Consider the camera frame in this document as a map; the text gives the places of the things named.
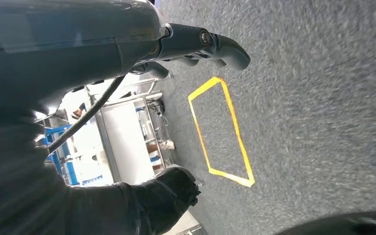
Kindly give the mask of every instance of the wire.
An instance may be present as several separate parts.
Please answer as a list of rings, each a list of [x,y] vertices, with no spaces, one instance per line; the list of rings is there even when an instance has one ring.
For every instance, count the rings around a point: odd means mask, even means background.
[[[151,104],[153,103],[157,103],[157,105],[155,105],[154,107],[160,107],[160,111],[161,113],[165,113],[165,105],[164,105],[164,102],[160,99],[157,99],[157,100],[152,100],[150,102],[148,102],[148,106],[151,106]]]
[[[48,150],[53,153],[57,148],[59,148],[65,141],[68,140],[71,136],[73,136],[86,122],[88,122],[96,113],[97,111],[106,103],[109,97],[115,92],[118,88],[120,83],[123,81],[124,76],[117,77],[107,88],[104,94],[100,97],[100,99],[83,115],[81,118],[73,124],[67,131],[65,131],[58,139],[56,139],[53,143],[48,146]]]
[[[169,125],[168,119],[163,114],[162,114],[162,121],[165,123],[165,126]]]

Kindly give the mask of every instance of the screw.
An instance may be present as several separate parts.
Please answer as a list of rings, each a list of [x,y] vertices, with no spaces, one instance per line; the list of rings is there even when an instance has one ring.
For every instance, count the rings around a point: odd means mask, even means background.
[[[205,45],[210,43],[210,34],[207,31],[201,32],[201,42]]]
[[[169,28],[165,28],[164,38],[169,37],[170,35],[171,35],[171,30],[169,30]]]

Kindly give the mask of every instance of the shoe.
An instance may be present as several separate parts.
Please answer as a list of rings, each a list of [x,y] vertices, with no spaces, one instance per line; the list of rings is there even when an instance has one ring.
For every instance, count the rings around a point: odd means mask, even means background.
[[[159,147],[163,150],[175,149],[175,144],[171,140],[166,140],[165,142],[160,143]]]
[[[72,117],[73,119],[75,119],[75,120],[78,120],[78,119],[80,118],[78,115],[76,115],[76,114],[74,114],[74,113],[71,115],[71,117]]]

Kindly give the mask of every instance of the yellow tape marking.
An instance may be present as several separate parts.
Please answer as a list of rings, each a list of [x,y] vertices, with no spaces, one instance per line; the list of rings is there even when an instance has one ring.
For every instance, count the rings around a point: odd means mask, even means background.
[[[235,134],[237,135],[238,144],[240,145],[241,154],[243,155],[244,164],[246,165],[247,175],[249,177],[248,179],[245,179],[245,178],[242,178],[242,177],[239,177],[239,176],[235,176],[235,175],[223,172],[221,170],[216,170],[216,169],[211,167],[210,161],[208,160],[208,155],[207,155],[207,151],[205,150],[205,145],[204,145],[204,141],[203,141],[202,136],[201,136],[200,127],[198,125],[197,117],[195,116],[194,107],[192,106],[192,100],[197,98],[200,94],[204,93],[206,90],[215,86],[218,83],[221,83],[221,86],[223,87],[224,96],[226,98],[227,105],[229,107],[231,117],[233,119]],[[228,92],[228,87],[227,87],[226,82],[222,78],[212,77],[210,80],[208,80],[206,83],[204,83],[201,87],[199,87],[197,90],[195,90],[193,93],[191,93],[188,96],[188,102],[189,102],[189,106],[191,107],[192,116],[194,117],[195,126],[197,127],[198,136],[200,138],[202,150],[204,151],[204,156],[205,156],[205,160],[207,162],[209,173],[214,174],[214,175],[219,175],[219,176],[222,176],[222,177],[226,177],[226,178],[233,180],[233,181],[235,181],[235,182],[237,182],[241,185],[251,187],[255,183],[255,180],[254,180],[252,168],[250,166],[249,158],[247,156],[247,152],[246,152],[246,149],[245,149],[244,144],[243,144],[243,140],[241,139],[240,130],[239,130],[238,124],[237,124],[237,117],[235,116],[234,106],[233,106],[233,103],[231,102],[230,93]]]

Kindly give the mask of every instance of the floor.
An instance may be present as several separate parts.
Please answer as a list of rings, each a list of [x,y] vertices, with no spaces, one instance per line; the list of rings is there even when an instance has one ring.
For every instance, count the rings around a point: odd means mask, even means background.
[[[244,71],[164,63],[177,163],[203,182],[190,209],[211,235],[269,235],[337,212],[376,209],[376,1],[162,0],[170,22],[237,40]],[[256,180],[209,173],[188,95],[213,76],[228,85]],[[210,163],[245,176],[220,87],[193,103]]]

